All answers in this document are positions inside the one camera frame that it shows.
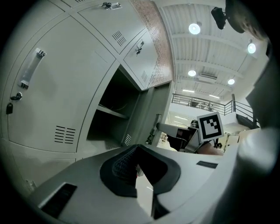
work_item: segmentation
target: locker shelf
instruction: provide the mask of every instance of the locker shelf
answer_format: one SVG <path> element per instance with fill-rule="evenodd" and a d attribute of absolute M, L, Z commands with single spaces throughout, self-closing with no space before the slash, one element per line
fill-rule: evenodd
<path fill-rule="evenodd" d="M 105 107 L 102 107 L 102 106 L 98 106 L 98 107 L 97 107 L 97 110 L 102 111 L 102 112 L 105 112 L 105 113 L 108 113 L 108 114 L 111 114 L 111 115 L 114 115 L 114 116 L 117 116 L 117 117 L 120 117 L 120 118 L 124 118 L 124 119 L 126 119 L 126 120 L 129 119 L 128 116 L 122 115 L 122 114 L 120 114 L 120 113 L 117 113 L 117 112 L 115 112 L 115 111 L 112 111 L 112 110 L 110 110 L 110 109 L 108 109 L 108 108 L 105 108 Z"/>

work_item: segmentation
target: metal railing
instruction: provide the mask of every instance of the metal railing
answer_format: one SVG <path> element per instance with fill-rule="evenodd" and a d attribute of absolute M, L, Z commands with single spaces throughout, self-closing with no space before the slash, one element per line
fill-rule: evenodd
<path fill-rule="evenodd" d="M 211 100 L 205 100 L 180 94 L 173 94 L 172 103 L 177 103 L 184 106 L 194 107 L 211 112 L 219 112 L 224 116 L 238 111 L 238 113 L 242 113 L 241 115 L 247 116 L 247 118 L 253 122 L 254 128 L 257 127 L 257 119 L 255 118 L 251 107 L 246 104 L 237 102 L 235 100 L 234 94 L 232 94 L 232 100 L 227 104 L 221 104 Z"/>

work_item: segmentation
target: locker door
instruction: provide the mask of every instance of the locker door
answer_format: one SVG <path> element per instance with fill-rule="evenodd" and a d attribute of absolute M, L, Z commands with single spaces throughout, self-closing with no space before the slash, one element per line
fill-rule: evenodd
<path fill-rule="evenodd" d="M 149 84 L 158 59 L 157 51 L 150 34 L 146 32 L 141 39 L 128 52 L 124 61 L 133 71 L 139 82 L 144 88 Z"/>
<path fill-rule="evenodd" d="M 37 49 L 46 55 L 38 59 Z M 21 92 L 22 99 L 13 101 L 9 140 L 41 150 L 76 152 L 86 111 L 114 60 L 72 17 L 52 28 L 31 49 L 17 74 L 11 96 Z M 19 85 L 23 74 L 33 74 L 28 89 Z"/>
<path fill-rule="evenodd" d="M 106 10 L 99 6 L 84 9 L 79 14 L 91 23 L 115 48 L 118 53 L 145 26 L 129 1 L 120 1 L 121 8 Z"/>

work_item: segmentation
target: round ceiling light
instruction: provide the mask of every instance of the round ceiling light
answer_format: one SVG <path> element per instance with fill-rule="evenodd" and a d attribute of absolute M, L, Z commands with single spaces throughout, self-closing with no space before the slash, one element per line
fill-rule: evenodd
<path fill-rule="evenodd" d="M 189 76 L 195 76 L 195 75 L 196 75 L 196 71 L 195 71 L 195 70 L 190 70 L 190 71 L 188 72 L 188 75 L 189 75 Z"/>
<path fill-rule="evenodd" d="M 248 45 L 248 52 L 249 52 L 250 54 L 253 54 L 253 53 L 256 52 L 256 46 L 255 46 L 255 44 L 250 43 L 250 44 Z"/>
<path fill-rule="evenodd" d="M 230 79 L 227 83 L 230 84 L 230 85 L 232 85 L 232 84 L 235 83 L 235 80 L 234 80 L 234 79 Z"/>
<path fill-rule="evenodd" d="M 199 34 L 200 33 L 200 26 L 196 23 L 192 23 L 190 26 L 189 26 L 189 31 L 190 33 L 192 34 Z"/>

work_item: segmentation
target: ceiling light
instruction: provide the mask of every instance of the ceiling light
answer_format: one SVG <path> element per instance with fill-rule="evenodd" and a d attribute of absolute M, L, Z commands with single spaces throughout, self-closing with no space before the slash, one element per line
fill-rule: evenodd
<path fill-rule="evenodd" d="M 218 99 L 220 99 L 220 97 L 218 97 L 218 96 L 213 96 L 213 95 L 209 95 L 209 96 L 211 96 L 211 97 L 215 97 L 215 98 L 218 98 Z"/>
<path fill-rule="evenodd" d="M 192 23 L 189 26 L 189 31 L 194 35 L 199 34 L 200 33 L 200 26 L 196 23 Z"/>
<path fill-rule="evenodd" d="M 188 120 L 188 119 L 186 119 L 186 118 L 182 118 L 182 117 L 178 117 L 178 116 L 175 116 L 175 117 L 180 118 L 180 119 L 183 119 L 183 120 Z"/>
<path fill-rule="evenodd" d="M 227 82 L 229 85 L 232 85 L 235 83 L 235 80 L 234 79 L 230 79 L 228 82 Z"/>
<path fill-rule="evenodd" d="M 193 90 L 186 90 L 186 89 L 183 89 L 184 92 L 190 92 L 190 93 L 194 93 Z"/>
<path fill-rule="evenodd" d="M 188 75 L 189 75 L 189 76 L 195 76 L 195 75 L 196 75 L 196 71 L 190 70 L 190 71 L 188 72 Z"/>
<path fill-rule="evenodd" d="M 256 52 L 256 46 L 255 46 L 255 44 L 250 43 L 250 44 L 248 45 L 248 52 L 249 52 L 250 54 L 253 54 L 253 53 Z"/>

